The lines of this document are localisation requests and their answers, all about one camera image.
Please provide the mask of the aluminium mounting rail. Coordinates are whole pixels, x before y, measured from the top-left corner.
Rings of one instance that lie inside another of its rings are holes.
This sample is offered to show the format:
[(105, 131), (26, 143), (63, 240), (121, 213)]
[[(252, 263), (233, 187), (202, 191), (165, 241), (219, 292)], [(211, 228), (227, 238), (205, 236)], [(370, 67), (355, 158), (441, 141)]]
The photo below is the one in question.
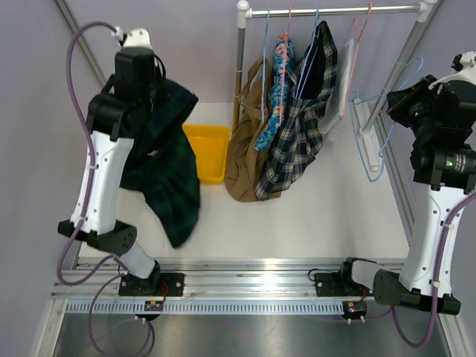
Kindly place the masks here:
[[(160, 258), (161, 270), (185, 275), (183, 300), (314, 300), (313, 269), (336, 271), (342, 258), (302, 259), (187, 259)], [(79, 280), (98, 270), (79, 286), (54, 282), (51, 297), (91, 299), (99, 288), (118, 272), (118, 264), (98, 257), (81, 257), (73, 268), (64, 270), (67, 280)]]

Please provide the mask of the blue floral skirt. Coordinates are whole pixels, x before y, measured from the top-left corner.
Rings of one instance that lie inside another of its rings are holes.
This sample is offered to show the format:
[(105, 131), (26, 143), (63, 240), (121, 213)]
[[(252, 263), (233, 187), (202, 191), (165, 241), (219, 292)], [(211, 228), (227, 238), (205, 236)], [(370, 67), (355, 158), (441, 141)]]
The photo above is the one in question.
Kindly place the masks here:
[(267, 150), (272, 141), (274, 140), (275, 135), (277, 134), (280, 125), (284, 121), (286, 107), (289, 101), (289, 95), (291, 91), (291, 73), (294, 71), (295, 66), (297, 65), (297, 60), (295, 57), (295, 50), (292, 44), (291, 39), (289, 38), (288, 43), (288, 63), (286, 66), (286, 83), (284, 90), (283, 105), (284, 110), (282, 115), (280, 115), (280, 86), (281, 86), (281, 71), (283, 63), (283, 50), (284, 50), (284, 34), (281, 35), (274, 48), (274, 56), (272, 61), (272, 79), (273, 84), (268, 93), (268, 104), (271, 114), (269, 115), (268, 122), (264, 126), (262, 132), (254, 142), (254, 148), (257, 151)]

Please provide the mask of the metal clothes rack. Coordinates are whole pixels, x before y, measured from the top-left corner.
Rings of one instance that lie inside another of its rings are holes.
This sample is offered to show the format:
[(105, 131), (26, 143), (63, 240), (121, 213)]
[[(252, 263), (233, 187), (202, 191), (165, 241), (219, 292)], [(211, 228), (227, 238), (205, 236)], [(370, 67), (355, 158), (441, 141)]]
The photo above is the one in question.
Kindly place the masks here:
[(237, 60), (235, 68), (235, 89), (234, 89), (234, 108), (232, 130), (235, 131), (239, 122), (240, 104), (238, 101), (239, 90), (242, 85), (242, 67), (245, 48), (245, 29), (247, 21), (253, 18), (275, 17), (307, 17), (307, 16), (344, 16), (361, 14), (386, 14), (386, 13), (415, 13), (416, 20), (408, 38), (400, 51), (398, 60), (395, 62), (392, 71), (389, 74), (384, 89), (389, 89), (396, 84), (397, 77), (403, 72), (404, 61), (410, 58), (410, 55), (416, 50), (424, 31), (431, 22), (431, 17), (436, 13), (438, 1), (420, 1), (416, 4), (404, 5), (362, 5), (351, 7), (323, 7), (312, 9), (294, 9), (294, 10), (253, 10), (247, 1), (237, 2)]

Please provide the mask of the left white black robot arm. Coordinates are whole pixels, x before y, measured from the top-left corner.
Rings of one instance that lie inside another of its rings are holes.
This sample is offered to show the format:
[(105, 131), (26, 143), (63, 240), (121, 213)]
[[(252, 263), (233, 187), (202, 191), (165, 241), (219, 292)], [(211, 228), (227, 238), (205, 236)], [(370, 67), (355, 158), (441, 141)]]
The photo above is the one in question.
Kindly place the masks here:
[(122, 48), (115, 73), (88, 105), (88, 150), (79, 202), (57, 231), (111, 254), (127, 270), (124, 280), (149, 295), (160, 265), (137, 242), (137, 229), (116, 218), (120, 181), (133, 144), (152, 117), (162, 84), (149, 48)]

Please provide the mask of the pink wire hanger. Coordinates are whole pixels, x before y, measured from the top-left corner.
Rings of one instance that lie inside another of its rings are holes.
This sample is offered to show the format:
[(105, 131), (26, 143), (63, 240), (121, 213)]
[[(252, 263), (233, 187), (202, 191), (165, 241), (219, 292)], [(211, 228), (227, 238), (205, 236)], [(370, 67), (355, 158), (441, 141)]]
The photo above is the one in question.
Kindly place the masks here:
[(288, 43), (289, 43), (289, 32), (290, 32), (290, 27), (291, 27), (291, 21), (292, 21), (292, 8), (289, 5), (288, 6), (288, 20), (287, 20), (287, 28), (284, 33), (284, 50), (283, 50), (283, 63), (282, 63), (282, 77), (281, 77), (281, 86), (280, 86), (280, 115), (282, 115), (283, 110), (284, 110), (284, 105), (283, 105), (283, 98), (284, 98), (284, 90), (285, 90), (285, 83), (286, 83), (286, 66), (288, 63)]
[(345, 91), (345, 96), (344, 96), (344, 108), (343, 108), (343, 111), (342, 111), (342, 113), (340, 114), (340, 117), (339, 117), (340, 121), (343, 121), (344, 118), (345, 118), (345, 114), (346, 114), (347, 107), (348, 107), (348, 100), (350, 98), (350, 87), (351, 87), (351, 84), (352, 84), (352, 81), (353, 81), (354, 71), (355, 71), (355, 68), (356, 68), (358, 52), (359, 52), (359, 48), (360, 48), (360, 45), (361, 45), (362, 37), (364, 36), (364, 32), (365, 32), (366, 27), (367, 27), (367, 23), (368, 23), (369, 18), (371, 16), (372, 9), (373, 9), (373, 4), (370, 2), (368, 4), (366, 18), (365, 18), (364, 23), (363, 23), (361, 28), (358, 27), (357, 19), (353, 20), (354, 28), (358, 31), (358, 37), (357, 37), (357, 41), (355, 43), (355, 48), (354, 48), (354, 52), (353, 52), (353, 61), (352, 61), (352, 65), (350, 66), (349, 81), (348, 81), (346, 91)]

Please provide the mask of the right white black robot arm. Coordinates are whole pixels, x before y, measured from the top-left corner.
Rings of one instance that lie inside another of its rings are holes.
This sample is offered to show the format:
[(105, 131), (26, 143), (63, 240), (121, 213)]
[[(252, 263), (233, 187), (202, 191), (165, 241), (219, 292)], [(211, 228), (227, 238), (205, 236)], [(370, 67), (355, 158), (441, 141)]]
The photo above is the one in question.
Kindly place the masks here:
[(475, 79), (428, 75), (389, 93), (387, 103), (387, 115), (414, 134), (411, 166), (418, 209), (411, 245), (400, 273), (348, 258), (339, 271), (344, 292), (372, 295), (388, 306), (458, 315), (451, 260), (460, 217), (475, 199), (475, 151), (466, 142), (475, 123)]

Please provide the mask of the yellow plastic tray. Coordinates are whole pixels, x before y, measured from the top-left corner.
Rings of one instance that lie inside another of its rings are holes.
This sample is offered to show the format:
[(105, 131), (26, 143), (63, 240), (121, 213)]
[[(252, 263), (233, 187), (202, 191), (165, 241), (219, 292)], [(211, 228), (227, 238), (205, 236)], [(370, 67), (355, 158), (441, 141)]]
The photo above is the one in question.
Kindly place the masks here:
[(202, 184), (223, 183), (231, 131), (227, 126), (183, 125), (196, 156), (198, 177)]

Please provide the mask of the tan pleated skirt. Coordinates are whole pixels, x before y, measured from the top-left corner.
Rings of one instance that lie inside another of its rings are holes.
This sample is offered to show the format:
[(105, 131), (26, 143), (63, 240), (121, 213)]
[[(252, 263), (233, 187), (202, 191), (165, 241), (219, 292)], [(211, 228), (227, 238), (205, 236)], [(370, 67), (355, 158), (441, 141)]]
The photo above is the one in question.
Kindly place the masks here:
[(261, 77), (263, 60), (259, 58), (249, 68), (247, 82), (238, 100), (242, 116), (228, 145), (224, 185), (238, 202), (256, 202), (254, 190), (260, 180), (268, 152), (257, 151), (254, 142), (269, 118), (268, 93), (272, 86), (271, 64), (266, 61), (265, 123), (261, 124)]

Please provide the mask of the navy white plaid skirt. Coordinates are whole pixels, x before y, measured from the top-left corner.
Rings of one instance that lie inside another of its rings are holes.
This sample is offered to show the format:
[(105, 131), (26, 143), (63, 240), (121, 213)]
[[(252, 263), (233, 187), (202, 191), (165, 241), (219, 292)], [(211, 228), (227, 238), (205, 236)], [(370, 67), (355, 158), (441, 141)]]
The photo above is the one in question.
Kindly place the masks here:
[(324, 145), (318, 124), (324, 118), (335, 88), (338, 50), (328, 23), (319, 22), (318, 30), (318, 48), (301, 99), (297, 98), (297, 87), (308, 48), (291, 73), (291, 91), (284, 121), (271, 144), (262, 176), (254, 190), (260, 201), (288, 190)]

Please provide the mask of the dark green plaid skirt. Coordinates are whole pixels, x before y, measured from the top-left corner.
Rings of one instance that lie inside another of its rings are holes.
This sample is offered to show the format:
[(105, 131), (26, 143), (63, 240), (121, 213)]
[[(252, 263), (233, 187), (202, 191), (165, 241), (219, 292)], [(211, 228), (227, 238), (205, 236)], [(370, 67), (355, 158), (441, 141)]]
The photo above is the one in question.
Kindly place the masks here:
[(172, 80), (164, 89), (164, 103), (135, 139), (120, 187), (143, 194), (171, 246), (179, 248), (190, 238), (201, 207), (196, 155), (182, 127), (198, 97)]

